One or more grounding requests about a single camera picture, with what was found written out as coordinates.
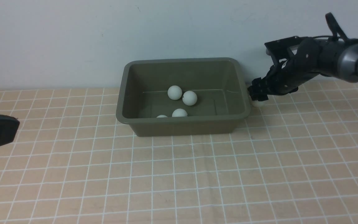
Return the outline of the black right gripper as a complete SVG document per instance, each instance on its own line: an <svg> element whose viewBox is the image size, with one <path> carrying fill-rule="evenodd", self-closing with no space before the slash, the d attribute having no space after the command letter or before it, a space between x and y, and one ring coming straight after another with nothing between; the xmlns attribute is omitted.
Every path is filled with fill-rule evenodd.
<svg viewBox="0 0 358 224"><path fill-rule="evenodd" d="M253 101L269 100L268 95L286 95L319 75L318 58L322 47L315 39L304 39L288 60L273 65L264 78L255 78L247 87Z"/></svg>

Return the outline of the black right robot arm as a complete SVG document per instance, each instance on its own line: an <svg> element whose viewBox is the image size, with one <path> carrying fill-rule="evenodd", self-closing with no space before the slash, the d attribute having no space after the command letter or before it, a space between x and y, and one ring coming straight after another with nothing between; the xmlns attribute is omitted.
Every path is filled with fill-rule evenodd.
<svg viewBox="0 0 358 224"><path fill-rule="evenodd" d="M255 78L247 88L253 101L284 96L317 75L358 82L358 39L288 37L265 43L273 65L264 78Z"/></svg>

